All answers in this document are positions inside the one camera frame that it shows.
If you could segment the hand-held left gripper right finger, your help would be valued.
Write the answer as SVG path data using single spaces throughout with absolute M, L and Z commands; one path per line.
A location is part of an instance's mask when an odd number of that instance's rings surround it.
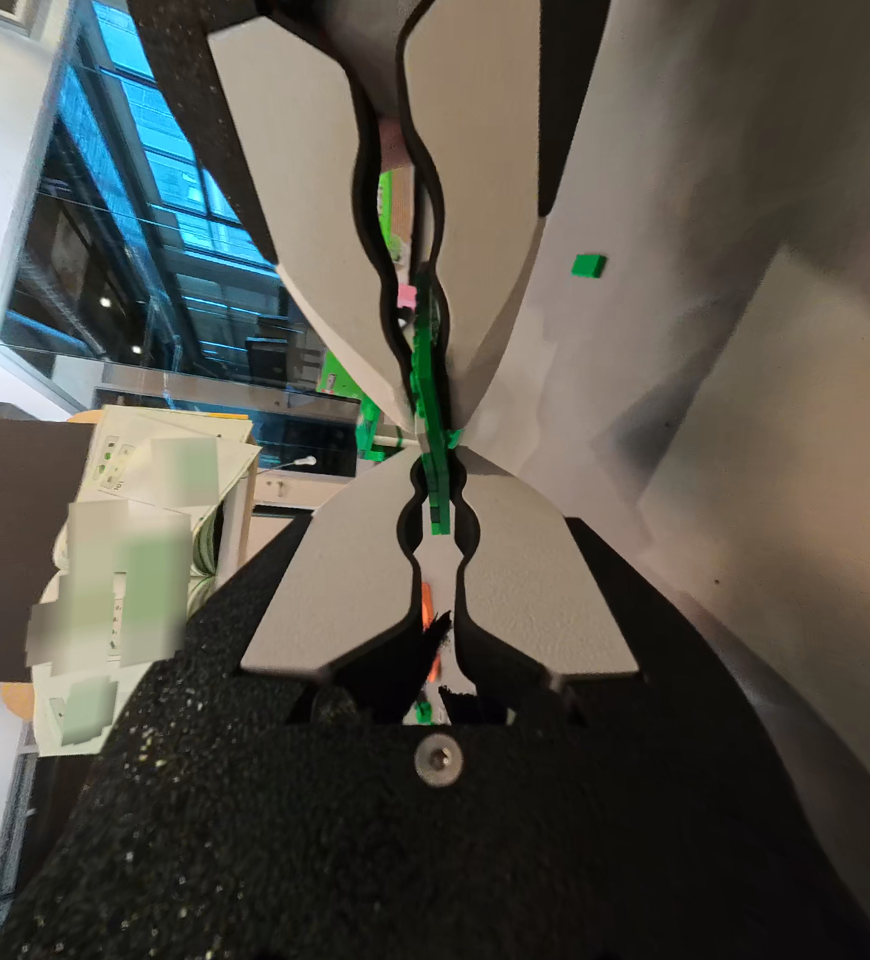
M 457 455 L 462 501 L 478 527 L 462 578 L 474 627 L 550 683 L 635 676 L 637 661 L 561 511 L 473 450 Z

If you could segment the large glass window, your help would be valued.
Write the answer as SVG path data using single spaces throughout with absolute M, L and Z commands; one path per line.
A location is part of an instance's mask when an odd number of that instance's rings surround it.
M 46 401 L 245 414 L 260 466 L 351 478 L 357 402 L 196 157 L 124 2 L 61 2 L 9 218 L 0 362 Z

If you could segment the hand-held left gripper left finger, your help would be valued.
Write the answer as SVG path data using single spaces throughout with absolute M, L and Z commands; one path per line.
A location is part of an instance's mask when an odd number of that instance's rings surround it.
M 240 661 L 250 674 L 324 681 L 421 628 L 413 533 L 420 454 L 402 450 L 316 510 Z

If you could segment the orange brick separator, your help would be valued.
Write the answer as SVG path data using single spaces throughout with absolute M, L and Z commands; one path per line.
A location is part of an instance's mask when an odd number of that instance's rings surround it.
M 428 582 L 422 582 L 421 584 L 421 612 L 422 612 L 422 629 L 428 631 L 436 619 L 436 611 L 434 609 L 432 591 L 430 584 Z M 441 647 L 436 648 L 436 653 L 432 664 L 429 668 L 428 675 L 426 677 L 426 682 L 428 684 L 435 684 L 439 681 L 441 676 Z

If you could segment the black board panel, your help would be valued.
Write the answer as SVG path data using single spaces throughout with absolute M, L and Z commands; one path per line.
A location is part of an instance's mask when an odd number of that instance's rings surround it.
M 32 607 L 78 493 L 93 426 L 0 418 L 0 683 L 26 682 Z

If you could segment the green lego box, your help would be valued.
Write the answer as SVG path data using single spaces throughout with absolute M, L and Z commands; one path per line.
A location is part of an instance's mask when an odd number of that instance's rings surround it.
M 346 371 L 338 358 L 328 349 L 325 350 L 317 391 L 347 400 L 362 402 L 366 394 Z

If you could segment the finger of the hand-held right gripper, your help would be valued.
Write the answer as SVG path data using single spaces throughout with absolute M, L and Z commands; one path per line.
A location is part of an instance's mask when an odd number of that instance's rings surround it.
M 432 266 L 452 428 L 466 427 L 510 341 L 535 265 L 542 3 L 422 2 L 398 37 L 409 146 L 434 178 Z
M 279 277 L 355 383 L 413 431 L 411 350 L 378 214 L 379 124 L 364 89 L 317 35 L 279 15 L 207 44 Z

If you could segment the green lego base plate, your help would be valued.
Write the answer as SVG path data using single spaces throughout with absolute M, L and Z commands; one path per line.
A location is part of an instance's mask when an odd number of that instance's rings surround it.
M 431 531 L 434 535 L 448 535 L 452 531 L 452 456 L 461 436 L 461 430 L 453 428 L 446 366 L 449 311 L 431 262 L 422 262 L 414 279 L 417 299 L 409 383 L 427 486 Z

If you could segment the lego instruction booklet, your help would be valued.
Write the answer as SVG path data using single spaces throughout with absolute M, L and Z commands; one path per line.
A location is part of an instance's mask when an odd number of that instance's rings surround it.
M 246 416 L 107 405 L 93 426 L 25 662 L 45 758 L 100 752 L 217 584 L 216 528 L 260 449 Z

